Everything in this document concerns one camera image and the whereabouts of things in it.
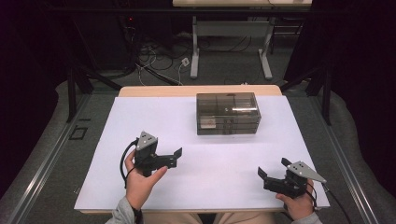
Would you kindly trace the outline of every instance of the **white desk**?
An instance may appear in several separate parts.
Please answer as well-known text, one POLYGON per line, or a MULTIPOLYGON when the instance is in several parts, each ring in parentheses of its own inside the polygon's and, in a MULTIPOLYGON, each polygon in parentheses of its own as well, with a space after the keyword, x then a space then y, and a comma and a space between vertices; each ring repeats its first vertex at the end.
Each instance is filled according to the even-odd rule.
MULTIPOLYGON (((142 131, 159 138, 159 155, 173 154, 183 147, 177 168, 168 170, 154 187, 143 206, 145 212, 282 209, 283 203, 275 198, 276 194, 263 189, 258 167, 271 177, 284 178, 286 167, 280 161, 285 157, 292 162, 304 161, 315 169, 286 97, 275 86, 195 86, 187 91, 188 88, 159 87, 159 91, 154 91, 155 87, 139 87, 121 91, 108 116, 75 209, 83 213, 109 213, 117 206, 125 194, 120 157, 142 131), (257 90, 262 113, 256 134, 196 134, 196 92, 249 90, 257 90)), ((318 206, 328 207, 319 183, 316 190, 318 206)))
MULTIPOLYGON (((312 0, 173 0, 174 7, 310 7, 312 0)), ((262 70, 266 79, 272 79, 267 51, 273 32, 274 19, 269 21, 198 21, 192 18, 191 78, 198 77, 198 36, 263 36, 264 45, 259 49, 262 70)))

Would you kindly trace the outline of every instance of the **grey sleeve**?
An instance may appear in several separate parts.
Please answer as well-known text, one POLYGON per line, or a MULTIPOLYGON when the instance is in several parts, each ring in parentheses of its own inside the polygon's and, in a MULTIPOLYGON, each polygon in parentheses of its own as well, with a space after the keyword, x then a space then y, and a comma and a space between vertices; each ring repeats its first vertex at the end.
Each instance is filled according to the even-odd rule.
POLYGON ((291 222, 291 224, 322 224, 322 222, 319 220, 318 215, 316 213, 313 213, 308 217, 293 221, 291 222))
POLYGON ((134 211, 125 197, 120 200, 112 214, 113 217, 106 224, 134 224, 134 211))

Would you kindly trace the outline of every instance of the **black curtain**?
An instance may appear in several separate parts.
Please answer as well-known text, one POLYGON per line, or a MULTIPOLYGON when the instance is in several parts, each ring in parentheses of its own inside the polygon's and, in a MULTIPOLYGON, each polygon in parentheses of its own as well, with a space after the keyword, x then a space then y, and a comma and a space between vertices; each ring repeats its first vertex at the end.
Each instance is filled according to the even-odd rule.
POLYGON ((330 66, 332 91, 346 101, 355 120, 363 158, 396 196, 396 7, 391 0, 314 0, 312 8, 344 9, 351 16, 309 19, 285 79, 330 66))
POLYGON ((0 7, 0 196, 14 180, 57 104, 64 66, 32 1, 0 7))

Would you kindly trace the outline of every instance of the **white table top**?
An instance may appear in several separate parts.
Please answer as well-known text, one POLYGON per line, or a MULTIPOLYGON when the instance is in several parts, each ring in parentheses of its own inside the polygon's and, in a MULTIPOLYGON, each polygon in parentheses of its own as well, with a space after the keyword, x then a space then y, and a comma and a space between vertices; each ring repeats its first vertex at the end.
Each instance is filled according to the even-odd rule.
POLYGON ((173 0, 174 7, 301 7, 312 0, 173 0))
MULTIPOLYGON (((75 209, 108 213, 125 195, 120 175, 124 149, 142 131, 159 138, 158 155, 183 147, 143 206, 145 212, 279 211, 283 203, 263 189, 260 166, 284 178, 282 157, 315 170, 285 96, 256 95, 262 120, 256 134, 197 135, 195 97, 117 97, 94 153, 75 209)), ((329 201, 316 182, 318 206, 329 201)))

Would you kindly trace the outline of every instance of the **black wristband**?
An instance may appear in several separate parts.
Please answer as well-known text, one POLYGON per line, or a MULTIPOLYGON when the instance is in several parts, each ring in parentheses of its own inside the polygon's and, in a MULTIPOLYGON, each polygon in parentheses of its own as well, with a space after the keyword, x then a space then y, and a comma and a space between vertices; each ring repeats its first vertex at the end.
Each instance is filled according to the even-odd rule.
POLYGON ((134 211, 134 220, 136 224, 143 224, 143 213, 142 209, 136 210, 134 207, 132 207, 132 210, 134 211))

